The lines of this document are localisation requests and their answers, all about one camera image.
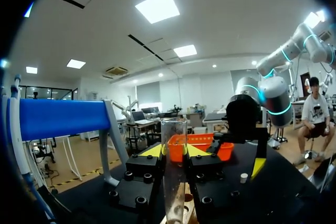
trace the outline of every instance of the clear plastic cup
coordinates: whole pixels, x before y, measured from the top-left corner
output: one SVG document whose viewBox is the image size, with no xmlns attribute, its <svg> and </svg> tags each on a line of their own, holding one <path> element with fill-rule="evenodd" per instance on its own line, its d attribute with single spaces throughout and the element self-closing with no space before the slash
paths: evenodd
<svg viewBox="0 0 336 224">
<path fill-rule="evenodd" d="M 187 120 L 163 118 L 161 120 L 162 154 L 165 156 L 163 175 L 164 203 L 167 224 L 183 221 L 186 175 L 183 156 L 186 154 Z"/>
</svg>

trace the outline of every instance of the orange tray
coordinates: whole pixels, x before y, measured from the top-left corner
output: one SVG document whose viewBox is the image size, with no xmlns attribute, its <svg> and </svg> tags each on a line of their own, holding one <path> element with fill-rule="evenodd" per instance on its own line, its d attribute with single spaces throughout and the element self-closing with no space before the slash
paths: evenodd
<svg viewBox="0 0 336 224">
<path fill-rule="evenodd" d="M 201 151 L 206 151 L 211 145 L 214 133 L 207 134 L 190 134 L 187 136 L 188 144 L 200 149 Z M 183 135 L 173 135 L 168 141 L 168 148 L 170 151 L 171 160 L 174 162 L 182 161 L 182 150 L 183 150 Z M 217 155 L 222 161 L 227 161 L 231 157 L 232 150 L 234 148 L 233 143 L 224 143 L 221 145 Z"/>
</svg>

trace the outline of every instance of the laptop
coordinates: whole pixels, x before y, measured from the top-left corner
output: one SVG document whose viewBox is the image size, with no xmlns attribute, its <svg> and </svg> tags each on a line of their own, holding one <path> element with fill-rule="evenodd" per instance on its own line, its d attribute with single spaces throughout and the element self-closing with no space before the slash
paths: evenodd
<svg viewBox="0 0 336 224">
<path fill-rule="evenodd" d="M 148 123 L 152 123 L 153 121 L 151 120 L 147 120 L 145 118 L 145 115 L 143 114 L 142 111 L 135 111 L 135 112 L 132 112 L 132 116 L 134 118 L 134 122 L 136 124 L 148 124 Z"/>
</svg>

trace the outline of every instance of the glass partition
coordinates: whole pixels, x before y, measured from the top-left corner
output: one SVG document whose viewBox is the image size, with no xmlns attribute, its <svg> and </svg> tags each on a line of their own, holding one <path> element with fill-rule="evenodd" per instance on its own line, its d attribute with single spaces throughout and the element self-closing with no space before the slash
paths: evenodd
<svg viewBox="0 0 336 224">
<path fill-rule="evenodd" d="M 20 86 L 21 97 L 26 99 L 72 100 L 71 89 Z"/>
</svg>

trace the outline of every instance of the blue padded bar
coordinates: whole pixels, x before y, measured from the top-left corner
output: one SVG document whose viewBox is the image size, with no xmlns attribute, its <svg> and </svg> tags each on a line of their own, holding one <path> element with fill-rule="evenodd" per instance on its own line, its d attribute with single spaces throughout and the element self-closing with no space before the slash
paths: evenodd
<svg viewBox="0 0 336 224">
<path fill-rule="evenodd" d="M 20 99 L 23 141 L 108 129 L 103 101 Z"/>
</svg>

